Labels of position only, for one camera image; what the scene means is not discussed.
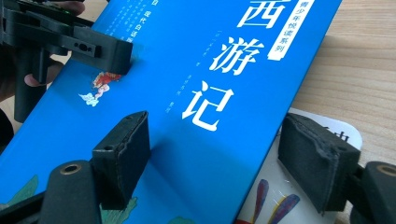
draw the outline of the wood grain surface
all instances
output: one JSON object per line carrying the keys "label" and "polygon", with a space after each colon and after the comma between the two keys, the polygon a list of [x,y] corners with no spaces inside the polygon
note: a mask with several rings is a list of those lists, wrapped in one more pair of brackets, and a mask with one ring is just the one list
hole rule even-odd
{"label": "wood grain surface", "polygon": [[[82,17],[95,21],[105,5],[87,0]],[[396,164],[396,1],[344,0],[292,106],[357,128],[362,166]],[[0,107],[12,118],[12,98]],[[349,211],[336,223],[348,223]]]}

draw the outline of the white chinese character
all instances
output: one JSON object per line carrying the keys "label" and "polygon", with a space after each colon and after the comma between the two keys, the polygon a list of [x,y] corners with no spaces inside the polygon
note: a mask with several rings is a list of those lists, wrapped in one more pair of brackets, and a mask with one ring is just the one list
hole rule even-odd
{"label": "white chinese character", "polygon": [[[280,0],[280,1],[251,1],[250,3],[260,3],[258,7],[249,7],[245,12],[244,17],[242,17],[241,21],[238,23],[236,27],[242,27],[243,25],[259,25],[265,26],[267,29],[270,29],[274,26],[277,18],[282,12],[283,5],[276,7],[277,2],[289,2],[290,0]],[[247,23],[247,21],[253,20],[262,14],[262,19],[266,20],[265,22],[251,22]]]}
{"label": "white chinese character", "polygon": [[209,70],[216,71],[221,68],[222,73],[227,73],[231,69],[233,69],[238,61],[240,61],[241,63],[239,64],[239,67],[233,70],[234,76],[240,75],[243,72],[247,63],[256,62],[253,56],[260,53],[257,48],[264,48],[264,44],[256,45],[258,41],[258,39],[252,39],[250,43],[248,43],[245,42],[243,38],[239,38],[238,43],[234,43],[233,38],[229,37],[229,44],[231,45],[228,48],[227,46],[222,45],[222,53],[217,58],[214,58],[214,62],[210,65]]}
{"label": "white chinese character", "polygon": [[192,98],[189,106],[187,107],[187,109],[182,113],[181,118],[185,119],[193,114],[194,117],[192,118],[192,123],[207,129],[211,132],[214,132],[218,127],[218,123],[219,123],[219,119],[216,120],[216,122],[209,124],[206,123],[204,121],[201,121],[201,116],[204,114],[204,112],[207,110],[208,106],[214,106],[216,108],[217,112],[221,112],[223,111],[224,107],[227,105],[228,101],[230,100],[231,96],[233,96],[233,91],[231,89],[225,91],[225,90],[221,90],[218,88],[214,88],[214,87],[210,87],[211,90],[213,91],[221,91],[224,92],[224,96],[221,99],[220,103],[218,105],[210,103],[208,100],[204,99],[204,101],[202,102],[202,104],[199,106],[198,110],[194,110],[196,104],[198,103],[199,99],[201,98],[201,96],[203,96],[203,91],[207,91],[209,89],[209,86],[207,85],[206,82],[202,81],[202,90],[201,91],[193,91],[192,93],[195,93],[194,97]]}

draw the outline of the black handle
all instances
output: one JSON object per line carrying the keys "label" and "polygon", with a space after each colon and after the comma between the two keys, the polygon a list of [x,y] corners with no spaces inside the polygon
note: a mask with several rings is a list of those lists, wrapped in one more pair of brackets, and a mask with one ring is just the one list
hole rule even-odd
{"label": "black handle", "polygon": [[15,86],[14,119],[21,123],[25,122],[47,90],[47,86],[45,85],[30,87],[24,82],[25,76],[33,72],[34,57],[34,49],[19,49],[17,51],[18,67]]}

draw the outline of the blue book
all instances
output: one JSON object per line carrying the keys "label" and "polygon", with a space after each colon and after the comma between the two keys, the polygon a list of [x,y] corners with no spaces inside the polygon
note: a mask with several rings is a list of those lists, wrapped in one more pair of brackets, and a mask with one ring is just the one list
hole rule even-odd
{"label": "blue book", "polygon": [[233,223],[340,2],[110,1],[93,29],[134,43],[131,70],[67,63],[0,157],[0,203],[147,110],[150,160],[104,222]]}

